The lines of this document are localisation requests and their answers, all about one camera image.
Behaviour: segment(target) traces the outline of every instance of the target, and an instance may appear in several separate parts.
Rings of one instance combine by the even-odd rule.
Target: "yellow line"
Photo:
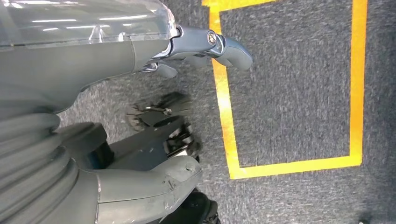
[[[216,8],[217,12],[268,3],[276,0],[202,0],[203,6]]]
[[[221,34],[219,12],[211,10],[209,16],[210,29]],[[212,60],[212,64],[214,81],[216,84],[217,102],[220,110],[220,122],[223,129],[224,148],[226,149],[227,165],[230,177],[233,179],[233,174],[239,170],[239,159],[235,140],[233,111],[231,108],[230,90],[228,88],[227,70],[216,60]]]
[[[353,0],[351,38],[350,156],[362,161],[367,1]]]
[[[221,34],[220,12],[274,0],[203,0],[210,7],[210,28]],[[268,175],[289,174],[323,169],[358,166],[362,162],[364,66],[366,47],[366,22],[368,0],[353,0],[352,39],[351,39],[351,111],[350,111],[350,155],[336,158],[296,161],[241,168],[235,140],[230,90],[226,68],[212,61],[217,90],[220,121],[223,131],[224,148],[231,179],[250,178]]]
[[[323,169],[345,168],[358,165],[359,164],[356,161],[351,160],[350,156],[296,161],[291,163],[279,163],[265,166],[240,168],[239,171],[233,172],[232,179],[290,174]]]

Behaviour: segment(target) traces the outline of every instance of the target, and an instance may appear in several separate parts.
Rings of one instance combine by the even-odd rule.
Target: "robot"
[[[216,203],[194,191],[199,140],[172,103],[185,96],[130,113],[140,131],[111,145],[101,124],[57,130],[56,114],[102,80],[174,77],[172,62],[208,58],[253,63],[232,39],[176,25],[157,0],[2,0],[0,223],[219,223]]]

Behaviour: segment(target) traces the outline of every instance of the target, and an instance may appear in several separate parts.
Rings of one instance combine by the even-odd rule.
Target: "black mechanical part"
[[[149,127],[158,127],[169,122],[175,116],[188,116],[191,113],[190,97],[172,92],[162,96],[159,102],[146,107],[134,105],[127,113],[127,119],[133,129],[141,132]],[[190,155],[199,161],[201,142],[193,135],[189,123],[184,123],[173,130],[168,139],[163,143],[163,149],[167,157],[177,155]]]
[[[168,215],[161,224],[220,224],[217,203],[193,191],[182,205]]]
[[[169,116],[189,116],[191,105],[190,97],[179,92],[172,92],[162,96],[156,105],[145,107],[134,105],[127,112],[127,120],[135,131],[141,132],[146,127],[153,126]]]
[[[109,168],[127,167],[138,171],[153,169],[168,159],[163,143],[184,123],[181,116],[169,117],[155,127],[147,127],[142,132],[111,144],[115,162]]]
[[[100,123],[77,123],[56,130],[62,144],[81,168],[105,169],[114,161],[107,134]]]
[[[164,147],[168,157],[173,157],[186,151],[187,155],[194,157],[199,162],[198,155],[201,152],[202,144],[193,135],[191,125],[185,123],[169,136],[169,139],[164,142]]]

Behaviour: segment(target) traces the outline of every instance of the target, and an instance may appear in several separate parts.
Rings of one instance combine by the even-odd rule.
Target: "transparent plastic cover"
[[[51,47],[177,35],[158,0],[0,0],[0,47]]]

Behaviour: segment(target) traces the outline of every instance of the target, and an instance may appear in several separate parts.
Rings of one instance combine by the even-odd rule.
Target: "screw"
[[[208,42],[210,45],[215,45],[217,40],[216,40],[216,34],[214,32],[209,32],[208,33]]]
[[[193,166],[192,166],[192,165],[189,164],[189,165],[186,166],[186,170],[187,170],[187,171],[192,171],[192,169],[193,169]]]
[[[170,115],[172,114],[172,110],[169,109],[169,108],[165,108],[165,110],[163,111],[163,113],[164,113],[165,115],[170,116]]]

